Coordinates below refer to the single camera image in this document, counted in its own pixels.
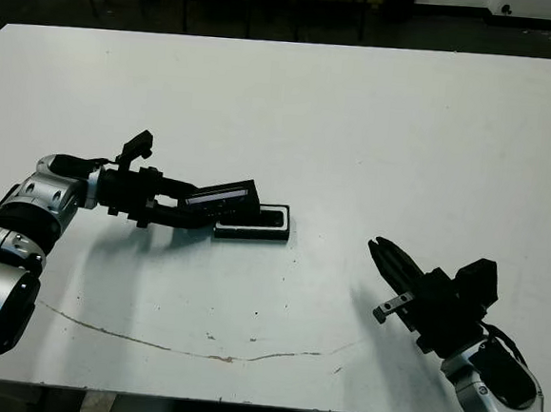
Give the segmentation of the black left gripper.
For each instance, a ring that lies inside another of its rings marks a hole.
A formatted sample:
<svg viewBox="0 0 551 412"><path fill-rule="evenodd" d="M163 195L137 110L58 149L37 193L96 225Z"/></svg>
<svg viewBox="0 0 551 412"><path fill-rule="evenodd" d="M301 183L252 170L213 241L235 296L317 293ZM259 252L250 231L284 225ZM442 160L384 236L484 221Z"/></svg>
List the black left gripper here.
<svg viewBox="0 0 551 412"><path fill-rule="evenodd" d="M139 171L129 169L106 169L99 175L98 199L101 206L108 209L108 215L126 213L140 228L150 223L196 229L211 226L211 217L178 206L153 205L158 194L183 201L199 190L191 183L169 179L155 167L141 167Z"/></svg>

